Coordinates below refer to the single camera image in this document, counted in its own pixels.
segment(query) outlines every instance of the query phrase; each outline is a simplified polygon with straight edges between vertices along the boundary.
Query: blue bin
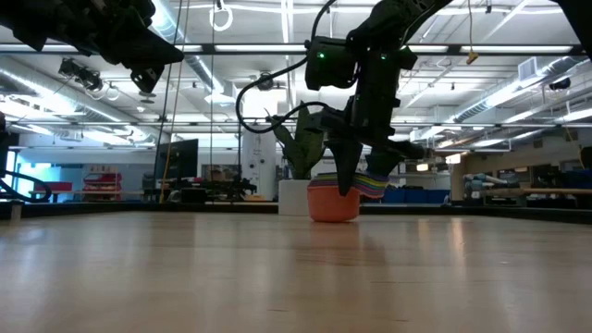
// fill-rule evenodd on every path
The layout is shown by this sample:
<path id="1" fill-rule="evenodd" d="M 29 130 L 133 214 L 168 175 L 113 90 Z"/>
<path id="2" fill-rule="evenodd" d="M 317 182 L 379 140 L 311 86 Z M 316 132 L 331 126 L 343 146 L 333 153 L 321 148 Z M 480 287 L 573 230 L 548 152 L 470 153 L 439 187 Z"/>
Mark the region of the blue bin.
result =
<path id="1" fill-rule="evenodd" d="M 450 190 L 431 190 L 427 192 L 428 204 L 444 204 L 444 198 L 450 195 Z"/>
<path id="2" fill-rule="evenodd" d="M 385 196 L 382 198 L 383 204 L 405 204 L 405 190 L 391 190 L 385 191 Z"/>
<path id="3" fill-rule="evenodd" d="M 426 190 L 405 190 L 406 204 L 427 204 Z"/>

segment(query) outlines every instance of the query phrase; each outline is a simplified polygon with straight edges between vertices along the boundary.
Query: fluorescent light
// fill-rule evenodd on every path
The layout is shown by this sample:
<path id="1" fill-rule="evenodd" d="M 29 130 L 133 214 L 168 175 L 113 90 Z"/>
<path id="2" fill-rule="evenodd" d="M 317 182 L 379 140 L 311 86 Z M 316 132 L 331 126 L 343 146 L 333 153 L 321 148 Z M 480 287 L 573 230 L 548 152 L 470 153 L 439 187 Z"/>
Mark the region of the fluorescent light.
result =
<path id="1" fill-rule="evenodd" d="M 203 48 L 201 45 L 175 45 L 179 50 L 183 52 L 202 52 Z"/>
<path id="2" fill-rule="evenodd" d="M 525 138 L 528 138 L 530 136 L 533 136 L 533 135 L 535 135 L 537 133 L 538 133 L 538 130 L 533 130 L 533 131 L 526 132 L 524 134 L 517 135 L 513 139 L 514 140 L 521 140 L 521 139 L 525 139 Z"/>
<path id="3" fill-rule="evenodd" d="M 409 48 L 416 53 L 446 53 L 446 45 L 409 45 Z"/>
<path id="4" fill-rule="evenodd" d="M 204 97 L 204 100 L 208 103 L 214 104 L 235 104 L 236 99 L 234 97 L 226 96 L 222 93 L 213 93 Z"/>
<path id="5" fill-rule="evenodd" d="M 564 54 L 572 51 L 569 45 L 474 45 L 473 51 L 479 53 L 520 53 L 520 54 Z M 461 52 L 468 54 L 471 46 L 461 47 Z"/>
<path id="6" fill-rule="evenodd" d="M 127 141 L 125 139 L 121 139 L 118 136 L 99 132 L 99 131 L 84 132 L 84 136 L 91 139 L 91 140 L 95 140 L 97 142 L 104 142 L 104 143 L 108 143 L 108 144 L 114 144 L 114 145 L 116 145 L 116 144 L 119 144 L 119 145 L 130 144 L 129 141 Z"/>
<path id="7" fill-rule="evenodd" d="M 218 52 L 306 52 L 303 44 L 214 45 Z"/>
<path id="8" fill-rule="evenodd" d="M 2 43 L 1 52 L 36 52 L 26 44 Z M 43 52 L 78 52 L 76 47 L 65 44 L 47 44 L 43 47 Z"/>
<path id="9" fill-rule="evenodd" d="M 559 118 L 555 119 L 554 122 L 561 124 L 563 122 L 576 121 L 576 120 L 583 119 L 586 117 L 592 117 L 592 108 L 587 109 L 587 110 L 572 112 L 571 114 L 568 114 L 563 117 L 559 117 Z"/>
<path id="10" fill-rule="evenodd" d="M 39 126 L 35 126 L 35 125 L 29 125 L 29 126 L 12 125 L 12 127 L 15 129 L 28 130 L 28 131 L 32 131 L 32 132 L 43 134 L 43 135 L 53 135 L 51 131 L 41 128 Z"/>
<path id="11" fill-rule="evenodd" d="M 528 117 L 530 117 L 530 116 L 532 116 L 534 114 L 535 113 L 532 112 L 532 111 L 526 111 L 526 112 L 523 112 L 523 113 L 518 114 L 516 116 L 509 117 L 506 120 L 504 120 L 503 122 L 504 122 L 504 124 L 513 123 L 513 122 L 516 122 L 516 121 L 520 121 L 520 120 L 526 119 L 526 118 L 528 118 Z"/>
<path id="12" fill-rule="evenodd" d="M 480 142 L 473 143 L 474 147 L 488 147 L 494 144 L 498 144 L 503 142 L 503 139 L 491 139 L 491 140 L 483 140 Z"/>
<path id="13" fill-rule="evenodd" d="M 429 165 L 427 165 L 427 164 L 417 165 L 417 171 L 423 172 L 423 171 L 427 171 L 428 169 L 429 169 Z"/>
<path id="14" fill-rule="evenodd" d="M 460 164 L 461 163 L 461 155 L 454 154 L 446 157 L 446 164 Z"/>
<path id="15" fill-rule="evenodd" d="M 438 145 L 438 148 L 446 148 L 454 144 L 453 140 L 447 140 Z"/>

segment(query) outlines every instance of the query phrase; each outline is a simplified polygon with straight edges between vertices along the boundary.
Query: white pedestal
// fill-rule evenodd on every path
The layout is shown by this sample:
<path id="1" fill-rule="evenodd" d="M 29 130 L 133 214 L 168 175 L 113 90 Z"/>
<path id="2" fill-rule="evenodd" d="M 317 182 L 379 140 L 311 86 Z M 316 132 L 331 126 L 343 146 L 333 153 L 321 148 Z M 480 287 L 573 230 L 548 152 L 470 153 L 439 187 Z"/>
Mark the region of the white pedestal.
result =
<path id="1" fill-rule="evenodd" d="M 279 214 L 308 216 L 308 184 L 310 180 L 281 180 L 279 182 Z"/>

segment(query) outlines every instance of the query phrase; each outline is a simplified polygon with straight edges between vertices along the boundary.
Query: desk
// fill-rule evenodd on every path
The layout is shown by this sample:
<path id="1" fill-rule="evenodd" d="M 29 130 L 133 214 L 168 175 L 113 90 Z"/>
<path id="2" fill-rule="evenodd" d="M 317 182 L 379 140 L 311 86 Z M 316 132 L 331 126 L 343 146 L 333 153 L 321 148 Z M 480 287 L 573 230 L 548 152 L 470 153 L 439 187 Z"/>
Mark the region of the desk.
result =
<path id="1" fill-rule="evenodd" d="M 38 194 L 45 194 L 45 191 L 29 191 L 33 198 Z M 57 203 L 59 194 L 115 194 L 115 195 L 144 195 L 144 191 L 52 191 L 52 203 Z"/>

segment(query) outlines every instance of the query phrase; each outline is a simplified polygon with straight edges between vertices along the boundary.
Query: table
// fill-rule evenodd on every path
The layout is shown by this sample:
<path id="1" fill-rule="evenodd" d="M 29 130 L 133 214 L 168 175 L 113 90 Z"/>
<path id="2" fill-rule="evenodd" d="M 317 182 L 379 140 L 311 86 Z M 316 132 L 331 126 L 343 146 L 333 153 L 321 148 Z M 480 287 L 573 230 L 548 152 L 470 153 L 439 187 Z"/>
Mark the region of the table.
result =
<path id="1" fill-rule="evenodd" d="M 38 194 L 45 194 L 45 191 L 29 191 L 33 198 Z M 115 194 L 115 195 L 144 195 L 144 191 L 52 191 L 52 203 L 57 203 L 59 194 Z"/>
<path id="2" fill-rule="evenodd" d="M 588 197 L 592 195 L 592 190 L 585 189 L 493 189 L 493 190 L 482 190 L 482 197 L 501 197 L 501 198 L 516 198 L 518 205 L 526 206 L 526 196 L 530 194 L 562 194 L 562 195 L 574 195 L 578 201 L 581 201 L 581 197 Z"/>

